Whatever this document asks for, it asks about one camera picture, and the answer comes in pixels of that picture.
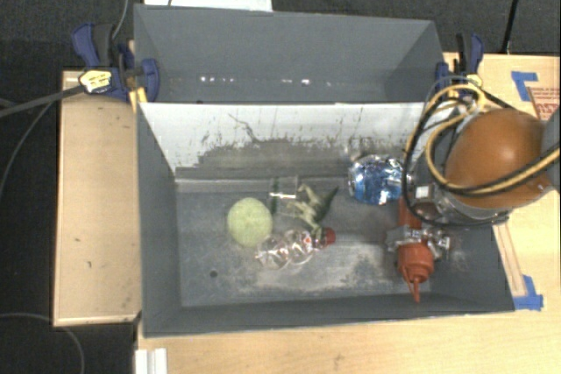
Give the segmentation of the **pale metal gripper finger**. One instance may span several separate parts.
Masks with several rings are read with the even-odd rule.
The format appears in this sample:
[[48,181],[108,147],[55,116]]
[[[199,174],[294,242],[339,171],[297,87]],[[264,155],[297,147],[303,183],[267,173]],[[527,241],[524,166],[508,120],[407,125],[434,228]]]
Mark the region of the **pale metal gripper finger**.
[[401,246],[420,243],[422,241],[422,230],[411,228],[408,225],[390,229],[386,233],[385,245],[389,252],[396,252]]
[[445,234],[442,229],[425,229],[422,240],[428,247],[434,260],[441,260],[449,256],[451,237]]

